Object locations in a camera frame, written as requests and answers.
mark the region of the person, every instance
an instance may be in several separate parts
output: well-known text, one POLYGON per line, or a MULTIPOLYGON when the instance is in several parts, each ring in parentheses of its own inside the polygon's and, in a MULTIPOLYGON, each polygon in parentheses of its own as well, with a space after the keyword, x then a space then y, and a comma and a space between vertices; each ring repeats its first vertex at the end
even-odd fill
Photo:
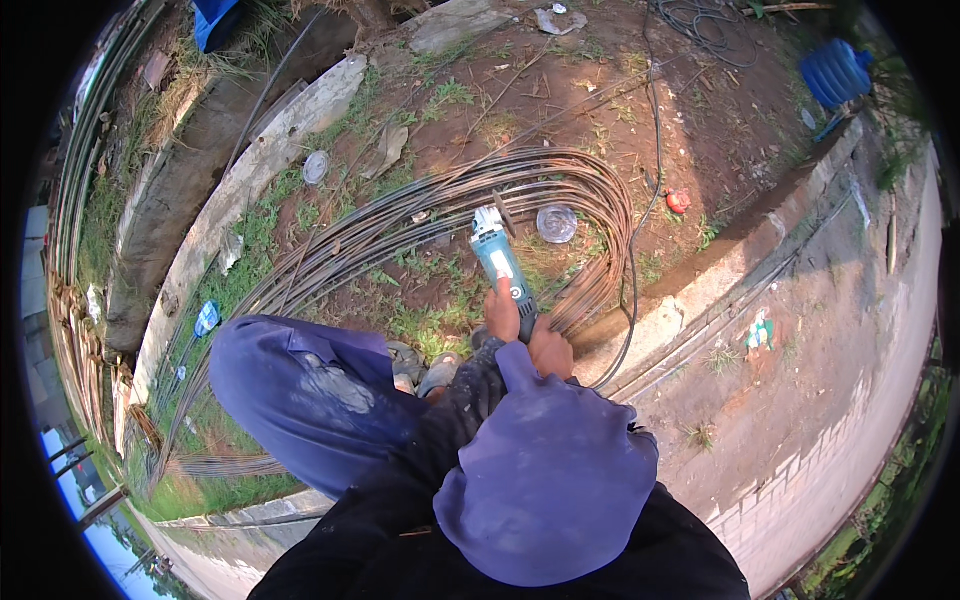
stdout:
POLYGON ((656 481, 654 436, 580 385, 549 315, 522 344, 506 277, 484 313, 487 339, 446 385, 420 384, 425 399, 394 387, 379 335, 224 325, 214 394, 336 502, 250 598, 748 599, 724 545, 656 481))

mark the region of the dirt ground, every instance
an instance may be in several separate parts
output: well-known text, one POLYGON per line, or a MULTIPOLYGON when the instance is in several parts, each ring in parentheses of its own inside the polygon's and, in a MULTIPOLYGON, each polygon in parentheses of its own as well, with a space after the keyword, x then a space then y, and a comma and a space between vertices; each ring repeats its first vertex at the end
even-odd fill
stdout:
MULTIPOLYGON (((449 52, 443 57, 415 57, 402 41, 374 49, 374 75, 369 73, 361 87, 347 126, 331 128, 334 131, 322 134, 316 144, 332 157, 328 180, 320 188, 303 187, 280 207, 275 230, 278 256, 298 248, 310 227, 326 227, 369 199, 416 178, 470 163, 509 142, 574 147, 606 160, 631 189, 638 218, 650 202, 657 176, 656 129, 646 76, 578 103, 647 69, 649 52, 638 34, 645 10, 639 4, 613 1, 593 6, 571 3, 570 8, 588 17, 583 30, 549 36, 537 30, 528 13, 519 23, 508 23, 477 40, 432 81, 429 74, 449 52), (379 180, 360 180, 356 173, 363 171, 372 153, 357 160, 359 150, 411 90, 421 87, 426 88, 424 93, 396 118, 409 127, 400 161, 379 180), (356 167, 348 173, 354 162, 356 167), (342 192, 331 200, 331 190, 338 186, 342 192)), ((658 63, 669 61, 656 77, 664 187, 686 190, 692 207, 681 217, 661 202, 638 236, 635 254, 641 286, 677 268, 808 157, 810 131, 800 120, 800 110, 807 107, 818 119, 822 112, 796 69, 804 52, 801 36, 785 23, 748 22, 758 43, 757 62, 737 69, 694 50, 689 40, 651 16, 648 33, 654 58, 658 63)), ((513 247, 539 292, 558 276, 575 272, 585 253, 602 251, 592 243, 596 232, 591 223, 581 223, 570 244, 550 245, 531 227, 535 214, 515 217, 526 224, 528 234, 513 247)), ((467 240, 454 236, 418 252, 419 262, 388 262, 382 271, 342 288, 303 316, 385 332, 420 349, 429 346, 428 354, 467 351, 466 336, 479 322, 484 289, 467 240), (452 267, 440 270, 437 265, 452 267), (420 327, 432 328, 425 343, 404 326, 410 314, 419 315, 420 327)))
MULTIPOLYGON (((762 488, 784 458, 798 451, 803 456, 846 414, 857 381, 881 364, 890 344, 891 299, 912 247, 919 198, 898 195, 905 232, 898 236, 898 271, 888 276, 891 203, 873 184, 880 140, 866 129, 828 197, 831 205, 850 198, 849 181, 856 177, 870 207, 870 228, 864 231, 850 198, 775 281, 776 289, 771 286, 725 335, 709 340, 687 367, 633 401, 639 420, 660 441, 660 479, 697 515, 728 510, 744 493, 762 488), (761 347, 748 357, 745 334, 761 309, 775 324, 774 349, 761 347)), ((824 208, 798 229, 813 230, 827 216, 824 208)))

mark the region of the hand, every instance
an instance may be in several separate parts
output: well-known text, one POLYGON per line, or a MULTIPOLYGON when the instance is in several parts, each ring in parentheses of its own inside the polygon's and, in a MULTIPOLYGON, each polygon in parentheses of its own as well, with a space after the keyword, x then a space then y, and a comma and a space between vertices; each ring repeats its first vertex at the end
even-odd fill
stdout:
POLYGON ((487 330, 494 338, 509 344, 519 337, 520 311, 510 295, 510 278, 502 271, 496 274, 496 291, 490 290, 483 303, 483 315, 487 319, 487 330))
POLYGON ((537 317, 527 351, 540 377, 546 378, 550 373, 556 373, 566 381, 573 376, 573 346, 564 336, 550 330, 550 315, 537 317))

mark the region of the grinder body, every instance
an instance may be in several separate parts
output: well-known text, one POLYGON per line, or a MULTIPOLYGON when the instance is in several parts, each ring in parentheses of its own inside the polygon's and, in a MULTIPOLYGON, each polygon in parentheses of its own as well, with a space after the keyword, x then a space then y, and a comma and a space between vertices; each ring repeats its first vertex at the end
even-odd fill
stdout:
POLYGON ((503 271, 510 278, 510 295, 520 312, 520 342, 530 342, 537 321, 537 301, 534 300, 527 279, 520 270, 516 256, 510 250, 507 232, 500 211, 495 206, 481 206, 473 213, 473 235, 470 248, 483 265, 484 273, 496 289, 496 274, 503 271))

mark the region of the finger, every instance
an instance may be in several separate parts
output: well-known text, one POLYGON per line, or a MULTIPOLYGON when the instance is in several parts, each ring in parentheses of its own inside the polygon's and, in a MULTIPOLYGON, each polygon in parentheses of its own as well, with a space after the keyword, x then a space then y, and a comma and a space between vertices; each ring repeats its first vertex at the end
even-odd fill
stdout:
POLYGON ((530 335, 534 336, 540 333, 549 333, 550 321, 550 315, 539 315, 537 321, 534 323, 534 331, 530 335))
POLYGON ((504 298, 510 296, 510 278, 503 271, 496 273, 496 293, 504 298))

